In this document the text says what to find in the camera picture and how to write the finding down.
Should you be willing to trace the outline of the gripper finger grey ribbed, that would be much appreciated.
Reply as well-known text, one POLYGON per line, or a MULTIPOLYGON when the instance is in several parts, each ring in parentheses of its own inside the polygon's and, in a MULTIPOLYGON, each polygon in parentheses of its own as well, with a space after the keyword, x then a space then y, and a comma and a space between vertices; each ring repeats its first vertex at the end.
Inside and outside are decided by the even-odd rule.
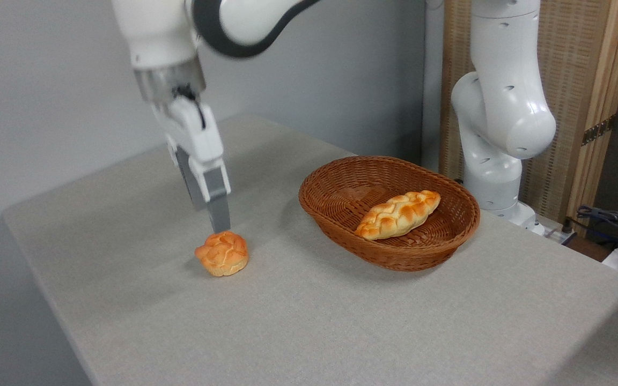
POLYGON ((179 146, 172 137, 166 136, 167 147, 173 163, 179 169, 183 182, 186 184, 187 193, 196 212, 206 208, 203 195, 198 181, 196 180, 189 164, 189 154, 179 146))
POLYGON ((230 179, 223 159, 201 163, 189 159, 190 168, 198 181, 206 202, 209 220, 214 234, 231 229, 228 195, 231 193, 230 179))

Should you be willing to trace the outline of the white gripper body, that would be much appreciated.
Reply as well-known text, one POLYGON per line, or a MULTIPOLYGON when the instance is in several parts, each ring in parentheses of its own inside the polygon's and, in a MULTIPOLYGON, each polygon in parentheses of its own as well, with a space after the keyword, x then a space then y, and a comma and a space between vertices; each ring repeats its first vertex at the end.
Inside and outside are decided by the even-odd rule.
POLYGON ((223 142, 211 108, 189 98, 174 98, 152 105, 157 122, 166 135, 201 163, 223 157, 223 142))

